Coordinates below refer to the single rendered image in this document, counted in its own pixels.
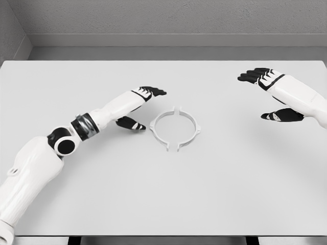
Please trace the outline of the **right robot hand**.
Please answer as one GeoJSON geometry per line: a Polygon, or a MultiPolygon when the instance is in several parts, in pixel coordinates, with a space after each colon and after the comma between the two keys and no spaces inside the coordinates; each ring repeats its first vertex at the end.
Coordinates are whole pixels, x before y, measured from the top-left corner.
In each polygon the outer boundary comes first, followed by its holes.
{"type": "Polygon", "coordinates": [[[313,104],[318,93],[295,79],[270,68],[255,68],[240,74],[238,80],[259,86],[274,99],[288,108],[264,113],[262,119],[277,122],[302,121],[305,117],[317,118],[317,108],[313,104]]]}

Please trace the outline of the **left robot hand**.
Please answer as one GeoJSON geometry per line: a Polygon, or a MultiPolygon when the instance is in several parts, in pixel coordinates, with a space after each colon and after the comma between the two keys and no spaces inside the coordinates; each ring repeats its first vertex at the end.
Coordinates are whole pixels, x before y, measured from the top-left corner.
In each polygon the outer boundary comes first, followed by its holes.
{"type": "Polygon", "coordinates": [[[166,94],[164,90],[156,87],[141,86],[119,95],[109,102],[104,109],[109,113],[109,118],[114,120],[119,127],[143,131],[146,130],[146,126],[128,117],[127,114],[140,108],[150,99],[166,94]]]}

